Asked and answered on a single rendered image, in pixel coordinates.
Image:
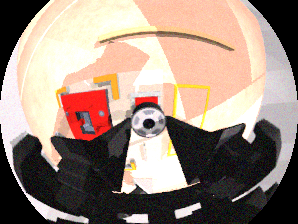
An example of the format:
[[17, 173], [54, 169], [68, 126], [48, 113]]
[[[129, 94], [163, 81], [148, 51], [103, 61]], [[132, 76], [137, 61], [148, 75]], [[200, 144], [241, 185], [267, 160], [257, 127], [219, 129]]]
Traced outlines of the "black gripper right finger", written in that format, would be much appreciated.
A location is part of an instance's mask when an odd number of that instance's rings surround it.
[[186, 184], [201, 183], [198, 176], [204, 172], [216, 155], [218, 148], [226, 141], [234, 140], [243, 135], [246, 124], [235, 124], [233, 127], [217, 129], [209, 132], [206, 129], [194, 127], [194, 125], [166, 116], [169, 139], [172, 140], [174, 153], [180, 161]]

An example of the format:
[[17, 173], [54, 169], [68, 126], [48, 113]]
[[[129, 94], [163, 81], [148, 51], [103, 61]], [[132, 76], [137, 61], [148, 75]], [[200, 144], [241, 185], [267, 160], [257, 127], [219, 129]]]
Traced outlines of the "yellow rectangular outline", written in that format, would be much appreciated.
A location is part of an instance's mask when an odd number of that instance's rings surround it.
[[[197, 84], [192, 84], [192, 85], [186, 85], [186, 84], [174, 84], [174, 101], [173, 101], [173, 116], [174, 119], [176, 119], [176, 108], [177, 108], [177, 97], [178, 97], [178, 93], [177, 93], [177, 88], [204, 88], [204, 89], [208, 89], [208, 96], [206, 96], [206, 104], [205, 104], [205, 112], [204, 112], [204, 116], [202, 116], [202, 124], [201, 124], [201, 129], [202, 129], [202, 125], [204, 125], [204, 121], [205, 121], [205, 115], [206, 115], [206, 111], [208, 111], [208, 103], [209, 103], [209, 92], [210, 92], [210, 87], [206, 87], [206, 85], [197, 85]], [[169, 151], [168, 151], [168, 157], [169, 156], [173, 156], [170, 155], [170, 145], [172, 145], [172, 140], [170, 140], [170, 144], [169, 144]]]

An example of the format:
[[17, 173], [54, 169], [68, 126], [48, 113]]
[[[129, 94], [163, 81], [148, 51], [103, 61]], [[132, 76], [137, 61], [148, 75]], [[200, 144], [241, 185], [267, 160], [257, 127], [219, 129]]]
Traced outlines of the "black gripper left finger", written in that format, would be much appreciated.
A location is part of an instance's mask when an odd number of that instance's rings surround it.
[[132, 125], [128, 117], [92, 140], [64, 139], [55, 135], [49, 141], [52, 141], [59, 156], [89, 164], [101, 179], [112, 186], [113, 192], [121, 192], [130, 137]]

